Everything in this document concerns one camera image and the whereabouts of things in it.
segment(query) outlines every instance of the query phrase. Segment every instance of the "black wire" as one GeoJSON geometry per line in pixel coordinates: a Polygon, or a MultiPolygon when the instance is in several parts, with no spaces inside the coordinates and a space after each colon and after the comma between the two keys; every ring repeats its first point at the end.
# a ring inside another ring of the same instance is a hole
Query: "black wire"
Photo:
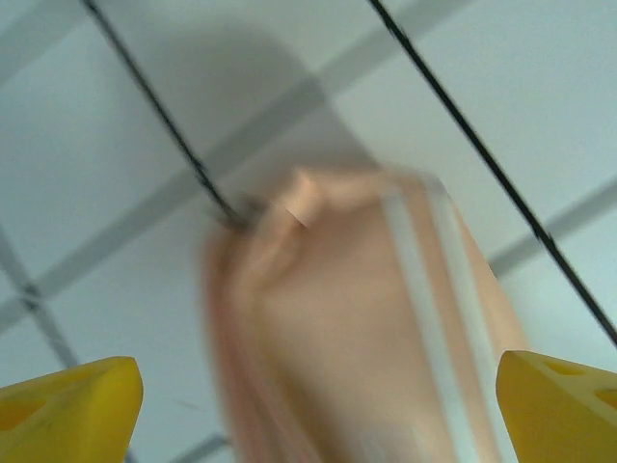
{"type": "Polygon", "coordinates": [[[169,110],[165,108],[165,106],[161,102],[161,99],[152,89],[152,86],[149,84],[148,80],[139,69],[137,62],[131,56],[128,48],[122,42],[120,36],[114,30],[107,16],[98,7],[96,2],[92,0],[82,0],[82,3],[92,14],[92,17],[100,27],[103,35],[108,40],[108,42],[112,44],[113,48],[116,50],[121,60],[124,62],[128,70],[130,71],[131,76],[135,80],[135,83],[145,95],[146,99],[150,102],[159,119],[167,128],[170,136],[174,139],[185,159],[195,171],[195,175],[200,184],[206,189],[212,200],[224,212],[230,224],[235,227],[244,228],[247,225],[247,221],[243,217],[241,217],[231,207],[231,205],[229,205],[225,198],[223,198],[223,195],[219,192],[219,189],[214,185],[214,183],[212,183],[210,178],[208,178],[205,167],[203,166],[201,161],[194,155],[193,150],[191,150],[188,145],[188,142],[177,128],[169,110]]]}
{"type": "Polygon", "coordinates": [[[501,187],[510,197],[510,200],[515,204],[521,215],[525,218],[527,224],[533,230],[536,238],[544,245],[549,254],[552,256],[555,263],[559,266],[565,277],[570,282],[570,285],[572,285],[572,287],[578,293],[580,299],[582,299],[582,301],[586,304],[589,312],[594,315],[594,317],[596,318],[598,323],[600,323],[600,326],[602,326],[615,347],[617,347],[617,331],[615,330],[615,327],[611,324],[603,309],[600,307],[598,302],[596,302],[595,298],[589,292],[582,280],[578,277],[577,273],[572,268],[570,263],[566,261],[552,237],[544,230],[544,228],[540,224],[540,221],[538,221],[535,214],[526,204],[521,194],[519,194],[512,181],[510,181],[508,176],[503,172],[499,164],[496,162],[495,158],[486,148],[482,140],[480,140],[478,134],[467,122],[467,120],[465,119],[461,111],[457,108],[452,98],[450,98],[447,92],[443,89],[442,84],[440,84],[440,82],[437,80],[437,77],[435,77],[435,74],[433,74],[433,71],[426,65],[422,57],[416,51],[416,48],[412,45],[412,42],[409,40],[405,32],[403,32],[403,30],[396,24],[396,22],[392,19],[386,8],[384,8],[384,6],[379,0],[368,0],[368,2],[372,5],[377,14],[382,18],[384,24],[386,25],[386,28],[388,28],[390,33],[396,38],[396,40],[405,50],[414,65],[416,65],[416,68],[420,71],[424,79],[426,79],[428,84],[431,86],[433,92],[435,92],[435,94],[442,101],[443,106],[445,106],[447,111],[450,113],[452,119],[454,119],[454,121],[459,125],[460,129],[463,131],[463,133],[465,133],[468,140],[475,147],[477,153],[484,160],[495,178],[501,184],[501,187]]]}

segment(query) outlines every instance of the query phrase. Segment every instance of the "blurry pink object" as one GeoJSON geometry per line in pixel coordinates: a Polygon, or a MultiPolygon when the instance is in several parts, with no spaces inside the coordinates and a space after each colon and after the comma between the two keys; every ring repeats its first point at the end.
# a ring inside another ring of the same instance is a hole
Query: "blurry pink object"
{"type": "Polygon", "coordinates": [[[516,461],[495,380],[523,332],[437,180],[298,171],[205,267],[240,461],[516,461]]]}

